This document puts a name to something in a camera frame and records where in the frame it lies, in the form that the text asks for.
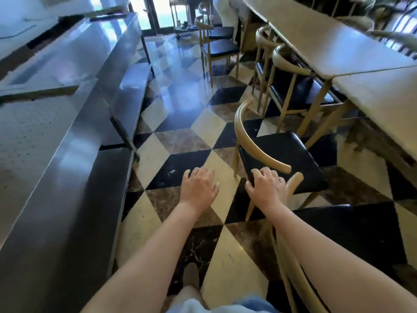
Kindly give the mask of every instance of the person's right hand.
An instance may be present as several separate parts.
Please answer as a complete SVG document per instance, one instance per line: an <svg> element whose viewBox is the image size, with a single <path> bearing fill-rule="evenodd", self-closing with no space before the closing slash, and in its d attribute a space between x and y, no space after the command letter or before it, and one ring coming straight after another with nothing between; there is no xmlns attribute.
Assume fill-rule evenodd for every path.
<svg viewBox="0 0 417 313"><path fill-rule="evenodd" d="M287 209L285 180L278 176L275 170L268 167L252 169L255 187L247 181L245 184L249 197L263 213L268 217L270 210Z"/></svg>

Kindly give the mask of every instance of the floor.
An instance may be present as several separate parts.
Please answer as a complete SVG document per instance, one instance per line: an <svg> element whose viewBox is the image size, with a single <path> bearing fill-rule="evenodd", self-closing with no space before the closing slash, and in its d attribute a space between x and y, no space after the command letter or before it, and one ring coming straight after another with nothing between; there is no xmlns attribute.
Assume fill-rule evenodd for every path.
<svg viewBox="0 0 417 313"><path fill-rule="evenodd" d="M242 167L237 178L231 168L233 117L238 105L251 96L254 55L241 57L238 80L235 63L227 67L223 60L214 65L211 89L208 76L203 78L197 35L179 41L174 35L158 36L146 43L156 77L149 82L134 138L141 162L132 167L117 265L122 266L168 217L178 202L183 172L210 167L220 192L185 243L167 301L181 289L182 269L195 262L209 307L256 294L289 312L266 221L259 210L244 221L249 204L245 178ZM139 49L132 62L144 61ZM245 121L248 134L275 133L278 115L270 104L262 119L253 105ZM296 130L301 120L287 116L284 130ZM366 148L355 152L355 144L346 144L345 136L343 130L329 132L310 149L330 184L310 206L347 203L366 215L391 251L400 281L417 295L417 190L391 163ZM297 208L307 195L295 195L289 207Z"/></svg>

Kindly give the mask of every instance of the tabletop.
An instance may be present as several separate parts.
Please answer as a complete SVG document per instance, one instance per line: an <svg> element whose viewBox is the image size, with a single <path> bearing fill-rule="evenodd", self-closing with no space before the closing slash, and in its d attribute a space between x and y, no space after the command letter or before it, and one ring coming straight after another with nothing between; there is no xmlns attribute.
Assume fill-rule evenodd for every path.
<svg viewBox="0 0 417 313"><path fill-rule="evenodd" d="M417 61L293 0L244 2L324 79L417 65Z"/></svg>
<svg viewBox="0 0 417 313"><path fill-rule="evenodd" d="M336 77L333 84L417 160L417 67Z"/></svg>

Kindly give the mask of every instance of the hand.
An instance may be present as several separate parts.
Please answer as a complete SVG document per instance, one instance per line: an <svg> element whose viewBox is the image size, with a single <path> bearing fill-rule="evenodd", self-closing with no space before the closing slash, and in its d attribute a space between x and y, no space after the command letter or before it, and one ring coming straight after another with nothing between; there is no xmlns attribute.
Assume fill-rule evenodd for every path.
<svg viewBox="0 0 417 313"><path fill-rule="evenodd" d="M252 169L255 187L247 181L245 189L249 197L266 217L270 210L287 209L285 180L278 176L275 170L268 167Z"/></svg>
<svg viewBox="0 0 417 313"><path fill-rule="evenodd" d="M213 203L218 194L219 184L213 186L214 171L206 168L194 168L184 172L181 184L180 202L178 205L187 206L199 217Z"/></svg>

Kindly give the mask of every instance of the forearm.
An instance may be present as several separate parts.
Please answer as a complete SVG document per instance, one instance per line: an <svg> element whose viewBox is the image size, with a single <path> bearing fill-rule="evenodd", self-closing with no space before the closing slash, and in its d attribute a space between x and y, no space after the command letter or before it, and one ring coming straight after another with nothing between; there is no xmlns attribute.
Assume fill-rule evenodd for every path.
<svg viewBox="0 0 417 313"><path fill-rule="evenodd" d="M178 205L83 312L159 313L181 250L197 218L192 209Z"/></svg>
<svg viewBox="0 0 417 313"><path fill-rule="evenodd" d="M272 209L268 218L331 312L417 311L412 294L290 210Z"/></svg>

